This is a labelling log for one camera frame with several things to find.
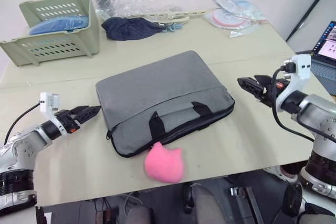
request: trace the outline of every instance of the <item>green plastic basket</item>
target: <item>green plastic basket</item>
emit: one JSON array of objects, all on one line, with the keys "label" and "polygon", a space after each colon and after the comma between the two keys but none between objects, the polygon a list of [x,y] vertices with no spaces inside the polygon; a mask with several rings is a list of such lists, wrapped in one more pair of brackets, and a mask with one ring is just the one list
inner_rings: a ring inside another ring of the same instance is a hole
[{"label": "green plastic basket", "polygon": [[91,0],[42,0],[20,4],[20,9],[29,25],[59,16],[88,16],[89,25],[73,32],[58,31],[0,41],[0,46],[16,66],[42,61],[87,55],[99,51],[99,27]]}]

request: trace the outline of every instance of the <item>white table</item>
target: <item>white table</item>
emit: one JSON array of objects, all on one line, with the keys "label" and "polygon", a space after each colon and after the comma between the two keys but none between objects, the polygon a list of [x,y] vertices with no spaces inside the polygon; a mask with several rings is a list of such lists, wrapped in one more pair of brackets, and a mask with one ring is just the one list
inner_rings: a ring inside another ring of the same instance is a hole
[{"label": "white table", "polygon": [[[146,63],[195,50],[236,100],[228,117],[169,145],[182,148],[183,181],[246,172],[307,159],[312,143],[277,126],[271,109],[242,90],[238,77],[272,74],[293,52],[273,30],[264,25],[255,33],[229,39],[227,32],[202,19],[190,21],[181,31],[157,34],[139,41],[107,41],[101,37],[101,52],[93,59],[77,57],[46,62],[40,67],[14,67],[0,85],[0,137],[16,117],[38,101],[42,91],[59,93],[61,109],[99,104],[97,81]],[[332,100],[312,76],[304,92]],[[285,125],[305,132],[281,114]],[[16,130],[45,119],[38,110],[24,117]],[[40,206],[97,198],[164,185],[149,179],[143,169],[147,152],[123,158],[107,141],[102,113],[75,134],[58,138],[39,153],[34,184]]]}]

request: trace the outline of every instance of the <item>black bag handle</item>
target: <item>black bag handle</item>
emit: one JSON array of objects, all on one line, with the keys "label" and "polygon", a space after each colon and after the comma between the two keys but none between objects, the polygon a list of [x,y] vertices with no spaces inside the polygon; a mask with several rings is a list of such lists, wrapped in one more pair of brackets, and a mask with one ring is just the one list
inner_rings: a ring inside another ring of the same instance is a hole
[{"label": "black bag handle", "polygon": [[[200,102],[191,102],[191,104],[193,105],[195,112],[198,113],[201,117],[212,114],[212,111],[205,104]],[[152,114],[151,119],[149,120],[149,128],[151,130],[153,140],[166,134],[163,121],[159,117],[157,111]]]}]

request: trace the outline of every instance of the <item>dark blue fabric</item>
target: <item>dark blue fabric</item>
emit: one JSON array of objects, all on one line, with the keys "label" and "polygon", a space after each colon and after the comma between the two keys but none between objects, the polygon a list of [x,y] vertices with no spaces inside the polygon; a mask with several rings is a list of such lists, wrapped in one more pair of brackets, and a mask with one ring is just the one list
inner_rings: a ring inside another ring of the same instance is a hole
[{"label": "dark blue fabric", "polygon": [[109,39],[134,40],[150,37],[166,28],[164,25],[150,22],[144,18],[112,17],[102,25]]}]

